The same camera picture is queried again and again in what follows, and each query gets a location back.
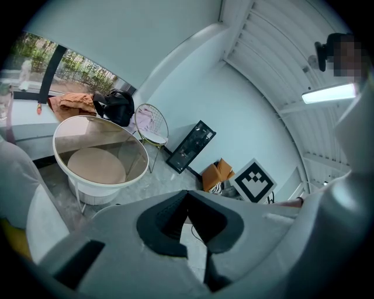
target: ceiling light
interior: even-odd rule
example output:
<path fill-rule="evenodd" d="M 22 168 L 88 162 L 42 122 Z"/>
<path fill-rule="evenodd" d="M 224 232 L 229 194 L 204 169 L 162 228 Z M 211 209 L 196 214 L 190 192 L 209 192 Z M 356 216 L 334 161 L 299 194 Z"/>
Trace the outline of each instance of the ceiling light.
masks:
<path fill-rule="evenodd" d="M 353 83 L 319 89 L 302 94 L 305 104 L 325 102 L 328 100 L 353 99 L 357 96 Z"/>

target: black backpack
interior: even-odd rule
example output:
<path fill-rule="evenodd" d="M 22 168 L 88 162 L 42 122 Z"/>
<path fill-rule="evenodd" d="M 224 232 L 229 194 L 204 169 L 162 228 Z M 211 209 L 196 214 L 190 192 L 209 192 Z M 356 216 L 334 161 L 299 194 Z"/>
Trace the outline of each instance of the black backpack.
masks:
<path fill-rule="evenodd" d="M 102 118 L 104 118 L 105 114 L 109 120 L 121 127 L 129 125 L 135 111 L 133 97 L 127 91 L 112 89 L 105 96 L 99 92 L 95 92 L 92 100 L 98 115 Z"/>

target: round side table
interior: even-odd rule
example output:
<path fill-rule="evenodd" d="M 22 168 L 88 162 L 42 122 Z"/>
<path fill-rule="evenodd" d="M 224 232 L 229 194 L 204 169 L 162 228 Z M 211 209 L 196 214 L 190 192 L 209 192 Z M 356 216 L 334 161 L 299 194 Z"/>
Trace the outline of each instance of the round side table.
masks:
<path fill-rule="evenodd" d="M 94 116 L 64 120 L 54 132 L 53 152 L 68 176 L 81 213 L 86 204 L 113 200 L 148 168 L 147 151 L 138 139 L 115 123 Z"/>

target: glass tabletop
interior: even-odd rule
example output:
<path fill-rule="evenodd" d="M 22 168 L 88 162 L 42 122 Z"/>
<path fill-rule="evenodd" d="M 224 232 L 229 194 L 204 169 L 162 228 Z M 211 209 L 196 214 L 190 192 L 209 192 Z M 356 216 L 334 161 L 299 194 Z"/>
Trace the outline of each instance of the glass tabletop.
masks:
<path fill-rule="evenodd" d="M 124 128 L 93 116 L 62 122 L 54 134 L 55 155 L 63 166 L 90 182 L 121 184 L 148 167 L 143 145 Z"/>

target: gold metal chair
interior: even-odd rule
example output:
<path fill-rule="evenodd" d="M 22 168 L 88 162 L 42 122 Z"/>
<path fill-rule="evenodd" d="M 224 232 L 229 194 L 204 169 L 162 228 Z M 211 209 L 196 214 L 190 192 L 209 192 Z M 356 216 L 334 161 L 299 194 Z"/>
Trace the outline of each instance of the gold metal chair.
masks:
<path fill-rule="evenodd" d="M 150 112 L 152 114 L 151 121 L 149 122 L 149 124 L 147 124 L 146 128 L 142 126 L 141 118 L 144 118 L 144 116 L 140 117 L 140 114 L 142 111 L 146 113 Z M 142 139 L 141 142 L 143 144 L 144 142 L 148 142 L 158 148 L 152 168 L 150 165 L 148 166 L 150 172 L 152 173 L 161 147 L 166 145 L 166 143 L 168 142 L 168 137 L 169 137 L 168 124 L 164 116 L 162 115 L 162 113 L 155 106 L 151 104 L 140 105 L 135 111 L 134 119 L 135 119 L 136 129 Z"/>

